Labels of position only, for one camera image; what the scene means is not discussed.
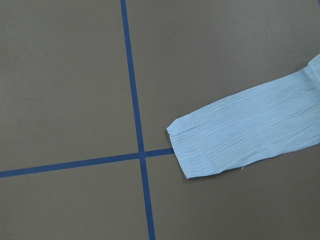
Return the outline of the light blue striped shirt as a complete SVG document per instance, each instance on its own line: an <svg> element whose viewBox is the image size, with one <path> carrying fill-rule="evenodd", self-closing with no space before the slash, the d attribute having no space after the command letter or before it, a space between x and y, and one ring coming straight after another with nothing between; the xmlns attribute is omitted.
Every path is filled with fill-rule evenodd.
<svg viewBox="0 0 320 240"><path fill-rule="evenodd" d="M320 142L320 58L227 96L167 128L186 178L219 174Z"/></svg>

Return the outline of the blue tape line lengthwise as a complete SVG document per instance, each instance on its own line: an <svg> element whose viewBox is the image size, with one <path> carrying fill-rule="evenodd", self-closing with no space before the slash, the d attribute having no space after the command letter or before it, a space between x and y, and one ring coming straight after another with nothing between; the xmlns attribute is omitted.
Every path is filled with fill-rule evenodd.
<svg viewBox="0 0 320 240"><path fill-rule="evenodd" d="M147 162L146 162L146 151L144 146L144 138L143 138L142 124L141 124L141 115L140 115L139 98L138 98L138 91L137 91L137 84L136 84L136 77L135 77L134 60L133 60L133 54L132 54L127 4L125 0L120 1L120 7L121 7L122 25L123 25L123 32L124 32L128 75L129 75L129 82L130 82L130 91L131 91L131 98L132 98L134 124L135 124L136 138L137 138L138 157L139 157L140 173L141 173L141 180L142 180L142 189L143 189L148 237L150 240L155 240L156 233L155 233L155 226L154 226L154 218L153 218L153 210L152 210L152 202L151 202L151 194L150 194L150 186L149 186L149 178L148 178L148 169L147 169Z"/></svg>

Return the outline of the blue tape line crosswise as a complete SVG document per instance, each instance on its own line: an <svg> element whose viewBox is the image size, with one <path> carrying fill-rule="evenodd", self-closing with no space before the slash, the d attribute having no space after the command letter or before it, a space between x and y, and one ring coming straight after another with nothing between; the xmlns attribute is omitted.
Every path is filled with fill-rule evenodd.
<svg viewBox="0 0 320 240"><path fill-rule="evenodd" d="M43 165L43 166L4 170L4 171L0 172L0 177L1 178L9 178L9 177L22 176L22 175L30 175L30 174L38 174L38 173L45 173L45 172L52 172L52 171L59 171L59 170L67 170L67 169L72 169L72 168L88 167L88 166L101 165L101 164L107 164L107 163L116 163L116 162L137 160L137 159L139 159L139 157L140 157L140 155L137 152L137 153L128 153L128 154L121 154L121 155L114 155L114 156L106 156L106 157L86 159L86 160L55 163L55 164L49 164L49 165Z"/></svg>

